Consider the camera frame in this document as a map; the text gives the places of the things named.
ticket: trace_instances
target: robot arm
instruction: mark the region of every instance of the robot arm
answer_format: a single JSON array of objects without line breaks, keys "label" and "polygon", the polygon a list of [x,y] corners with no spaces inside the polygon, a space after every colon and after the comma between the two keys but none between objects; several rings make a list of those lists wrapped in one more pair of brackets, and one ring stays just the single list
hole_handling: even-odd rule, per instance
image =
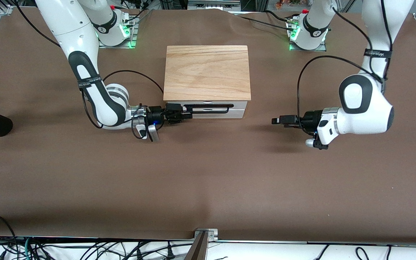
[{"label": "robot arm", "polygon": [[98,37],[108,46],[122,43],[129,37],[122,24],[129,17],[112,10],[106,0],[43,0],[37,5],[68,59],[82,95],[91,103],[98,127],[109,130],[134,127],[138,138],[149,136],[158,140],[155,124],[163,123],[163,111],[158,118],[154,115],[155,124],[148,125],[147,106],[129,106],[126,88],[119,84],[106,86],[99,75]]},{"label": "robot arm", "polygon": [[[127,100],[111,96],[99,75],[99,40],[82,6],[78,1],[69,0],[37,1],[37,5],[68,58],[80,90],[91,102],[98,123],[111,127],[122,124],[126,119]],[[127,98],[126,89],[120,89]]]},{"label": "robot arm", "polygon": [[[304,128],[306,132],[313,135],[312,139],[306,140],[306,145],[319,149],[327,149],[328,144],[338,135],[347,133],[378,134],[386,132],[391,127],[394,108],[383,95],[385,69],[389,64],[388,58],[391,57],[392,42],[409,13],[413,0],[402,2],[385,0],[384,2],[384,7],[380,0],[365,0],[363,2],[363,20],[372,45],[368,45],[365,50],[362,68],[374,73],[376,78],[361,70],[358,74],[347,77],[340,84],[339,95],[342,107],[308,111],[300,119],[297,116],[281,116],[272,120],[274,125],[282,124],[285,127]],[[321,3],[316,1],[314,5],[317,4],[319,13],[325,13],[325,10],[328,10],[328,8],[321,10],[322,3],[324,7],[331,8],[330,5],[325,5],[328,3],[327,0],[323,0]],[[385,28],[383,8],[386,9],[389,34]],[[313,42],[309,48],[312,46],[316,48],[317,43],[320,42]]]}]

